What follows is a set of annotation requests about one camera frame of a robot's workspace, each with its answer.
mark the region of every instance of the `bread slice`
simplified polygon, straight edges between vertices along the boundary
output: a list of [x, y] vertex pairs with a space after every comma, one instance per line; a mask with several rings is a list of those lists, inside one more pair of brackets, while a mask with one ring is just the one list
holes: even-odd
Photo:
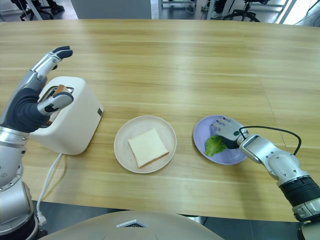
[[155, 128], [128, 139], [128, 142], [139, 168], [169, 153]]

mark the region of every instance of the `office chair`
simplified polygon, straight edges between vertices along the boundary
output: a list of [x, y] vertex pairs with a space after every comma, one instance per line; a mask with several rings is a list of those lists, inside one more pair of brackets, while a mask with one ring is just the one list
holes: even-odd
[[244, 0], [245, 2], [245, 7], [244, 10], [240, 10], [240, 9], [235, 9], [233, 10], [232, 14], [229, 14], [227, 16], [224, 16], [222, 18], [222, 20], [225, 19], [233, 19], [234, 17], [242, 17], [241, 21], [245, 20], [245, 18], [249, 18], [250, 22], [254, 21], [254, 22], [260, 22], [257, 18], [256, 18], [256, 13], [253, 11], [249, 11], [250, 7], [251, 7], [251, 3], [255, 3], [255, 2], [259, 2], [263, 5], [266, 5], [269, 0]]
[[[17, 7], [23, 11], [23, 14], [20, 16], [21, 21], [25, 21], [24, 17], [30, 15], [29, 20], [32, 21], [34, 19], [34, 12], [29, 9], [27, 11], [25, 11], [27, 9], [27, 2], [25, 0], [11, 0], [12, 3], [16, 4]], [[62, 5], [57, 5], [55, 1], [53, 0], [47, 0], [49, 6], [41, 6], [41, 3], [39, 2], [39, 0], [32, 0], [32, 3], [35, 7], [35, 9], [40, 13], [40, 14], [45, 14], [48, 15], [49, 18], [51, 20], [54, 19], [54, 16], [52, 14], [57, 14], [64, 9], [64, 7]]]

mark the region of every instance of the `plate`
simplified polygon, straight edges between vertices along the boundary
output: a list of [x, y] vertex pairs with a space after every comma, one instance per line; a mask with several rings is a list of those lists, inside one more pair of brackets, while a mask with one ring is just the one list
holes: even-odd
[[215, 135], [216, 128], [211, 126], [217, 119], [223, 118], [222, 115], [211, 115], [201, 119], [194, 127], [193, 140], [196, 148], [207, 159], [217, 164], [232, 165], [243, 161], [247, 156], [240, 149], [225, 149], [213, 156], [205, 155], [206, 141]]
[[[155, 128], [169, 154], [155, 160], [146, 166], [138, 167], [128, 139], [143, 134]], [[177, 137], [172, 126], [157, 116], [138, 116], [127, 121], [117, 132], [114, 139], [114, 154], [117, 161], [127, 170], [137, 174], [149, 174], [162, 169], [175, 154]]]

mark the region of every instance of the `green lettuce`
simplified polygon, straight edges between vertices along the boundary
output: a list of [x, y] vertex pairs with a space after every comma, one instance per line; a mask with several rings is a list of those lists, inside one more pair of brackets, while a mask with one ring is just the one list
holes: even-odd
[[205, 141], [205, 152], [204, 154], [208, 157], [212, 157], [215, 154], [223, 152], [227, 148], [226, 144], [222, 141], [219, 136], [212, 136]]

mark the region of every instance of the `wood grain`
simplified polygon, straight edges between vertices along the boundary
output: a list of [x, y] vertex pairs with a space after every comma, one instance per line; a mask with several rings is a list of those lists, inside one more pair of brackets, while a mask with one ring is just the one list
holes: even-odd
[[[74, 54], [48, 78], [85, 79], [105, 109], [88, 149], [62, 159], [45, 201], [294, 221], [289, 202], [262, 165], [249, 159], [219, 165], [197, 151], [193, 128], [214, 114], [297, 132], [303, 140], [297, 155], [301, 167], [320, 181], [318, 28], [236, 21], [46, 20], [5, 23], [0, 35], [1, 111], [28, 68], [63, 45]], [[168, 121], [178, 142], [170, 164], [147, 175], [125, 170], [113, 152], [119, 128], [141, 115]], [[276, 131], [252, 131], [284, 150], [292, 152], [296, 145], [294, 138]], [[33, 199], [56, 156], [28, 142], [24, 181]]]

